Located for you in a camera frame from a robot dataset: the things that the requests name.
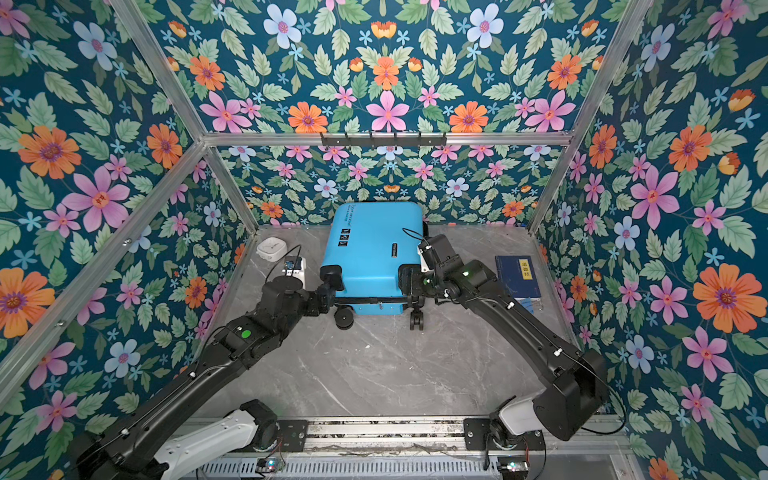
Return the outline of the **dark blue book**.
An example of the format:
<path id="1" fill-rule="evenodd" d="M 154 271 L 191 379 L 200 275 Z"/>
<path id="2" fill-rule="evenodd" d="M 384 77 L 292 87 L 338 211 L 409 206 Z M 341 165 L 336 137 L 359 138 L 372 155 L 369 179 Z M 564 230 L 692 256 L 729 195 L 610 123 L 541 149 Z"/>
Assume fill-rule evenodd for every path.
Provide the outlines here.
<path id="1" fill-rule="evenodd" d="M 541 303 L 541 289 L 532 257 L 501 255 L 495 257 L 496 269 L 506 291 L 530 313 Z"/>

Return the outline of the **blue suitcase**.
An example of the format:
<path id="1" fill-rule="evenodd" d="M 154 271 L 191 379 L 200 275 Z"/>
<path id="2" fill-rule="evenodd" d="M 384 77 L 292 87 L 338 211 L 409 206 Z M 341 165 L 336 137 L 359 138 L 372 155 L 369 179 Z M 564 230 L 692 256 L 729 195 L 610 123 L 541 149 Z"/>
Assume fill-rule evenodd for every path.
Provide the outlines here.
<path id="1" fill-rule="evenodd" d="M 410 312 L 409 328 L 424 328 L 425 297 L 419 244 L 426 237 L 422 209 L 412 202 L 340 206 L 330 227 L 320 278 L 334 291 L 341 330 L 357 316 Z"/>

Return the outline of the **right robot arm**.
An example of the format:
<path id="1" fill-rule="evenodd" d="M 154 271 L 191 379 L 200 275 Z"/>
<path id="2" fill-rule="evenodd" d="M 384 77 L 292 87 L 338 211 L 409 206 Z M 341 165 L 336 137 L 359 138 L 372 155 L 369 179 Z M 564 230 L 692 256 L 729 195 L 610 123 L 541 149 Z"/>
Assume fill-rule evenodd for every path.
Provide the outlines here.
<path id="1" fill-rule="evenodd" d="M 549 329 L 507 292 L 494 270 L 479 260 L 464 262 L 446 236 L 422 240 L 419 252 L 428 267 L 424 293 L 485 320 L 522 355 L 542 386 L 511 398 L 490 417 L 510 436 L 542 430 L 570 440 L 609 400 L 602 355 L 583 352 Z"/>

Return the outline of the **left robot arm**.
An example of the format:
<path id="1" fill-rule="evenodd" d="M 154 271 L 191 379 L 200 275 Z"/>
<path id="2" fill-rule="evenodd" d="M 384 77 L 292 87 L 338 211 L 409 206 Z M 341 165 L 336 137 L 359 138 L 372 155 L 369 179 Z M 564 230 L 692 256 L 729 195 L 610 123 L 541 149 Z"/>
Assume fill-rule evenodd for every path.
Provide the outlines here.
<path id="1" fill-rule="evenodd" d="M 316 290 L 279 276 L 262 288 L 254 310 L 212 332 L 189 368 L 101 434 L 83 434 L 68 448 L 74 479 L 158 479 L 169 467 L 155 459 L 162 445 L 220 389 L 282 345 L 300 320 L 327 313 L 336 290 Z"/>

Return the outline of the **white round device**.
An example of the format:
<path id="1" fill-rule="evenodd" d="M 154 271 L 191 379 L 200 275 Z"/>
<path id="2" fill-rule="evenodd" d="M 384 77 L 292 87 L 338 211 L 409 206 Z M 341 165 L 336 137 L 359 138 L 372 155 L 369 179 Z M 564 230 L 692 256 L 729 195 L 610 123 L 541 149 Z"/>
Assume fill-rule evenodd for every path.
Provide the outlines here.
<path id="1" fill-rule="evenodd" d="M 277 237 L 268 237 L 256 246 L 257 255 L 271 263 L 278 262 L 287 252 L 287 242 Z"/>

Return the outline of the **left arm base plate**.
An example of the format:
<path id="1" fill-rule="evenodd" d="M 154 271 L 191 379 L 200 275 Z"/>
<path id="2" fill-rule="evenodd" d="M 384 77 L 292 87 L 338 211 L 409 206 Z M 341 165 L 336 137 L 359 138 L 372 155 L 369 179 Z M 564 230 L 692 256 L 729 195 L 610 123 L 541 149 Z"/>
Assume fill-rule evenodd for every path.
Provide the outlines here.
<path id="1" fill-rule="evenodd" d="M 267 423 L 262 435 L 262 449 L 267 452 L 303 452 L 308 439 L 307 420 L 275 420 Z"/>

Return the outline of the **black coat hook rail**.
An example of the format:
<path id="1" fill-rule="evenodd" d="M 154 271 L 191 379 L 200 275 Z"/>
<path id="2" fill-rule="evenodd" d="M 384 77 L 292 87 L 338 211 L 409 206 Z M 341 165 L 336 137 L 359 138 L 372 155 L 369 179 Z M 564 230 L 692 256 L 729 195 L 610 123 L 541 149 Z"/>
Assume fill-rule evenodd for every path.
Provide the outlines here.
<path id="1" fill-rule="evenodd" d="M 446 134 L 435 133 L 344 133 L 321 134 L 321 145 L 325 147 L 378 148 L 399 146 L 403 148 L 440 147 L 448 144 Z"/>

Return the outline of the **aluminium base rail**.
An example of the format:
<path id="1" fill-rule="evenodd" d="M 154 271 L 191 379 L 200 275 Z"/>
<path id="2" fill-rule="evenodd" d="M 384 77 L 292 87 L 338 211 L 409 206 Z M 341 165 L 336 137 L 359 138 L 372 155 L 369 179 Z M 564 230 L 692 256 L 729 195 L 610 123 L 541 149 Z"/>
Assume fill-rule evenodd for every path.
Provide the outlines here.
<path id="1" fill-rule="evenodd" d="M 468 456 L 484 451 L 465 448 L 462 421 L 486 416 L 358 416 L 358 417 L 286 417 L 278 420 L 307 420 L 308 439 L 304 454 L 339 455 L 426 455 Z M 601 434 L 619 425 L 614 415 L 598 415 L 570 439 L 560 440 L 540 429 L 544 436 L 543 455 L 614 455 L 628 454 L 630 441 L 623 433 Z"/>

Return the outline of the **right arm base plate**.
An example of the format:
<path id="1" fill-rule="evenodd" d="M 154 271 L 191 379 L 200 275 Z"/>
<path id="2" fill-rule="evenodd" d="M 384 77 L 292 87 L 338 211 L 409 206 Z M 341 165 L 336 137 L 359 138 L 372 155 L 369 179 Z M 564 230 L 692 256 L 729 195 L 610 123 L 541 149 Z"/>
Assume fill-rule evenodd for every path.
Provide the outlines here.
<path id="1" fill-rule="evenodd" d="M 545 450 L 540 431 L 513 434 L 499 420 L 477 417 L 462 421 L 465 448 L 468 451 L 534 451 Z"/>

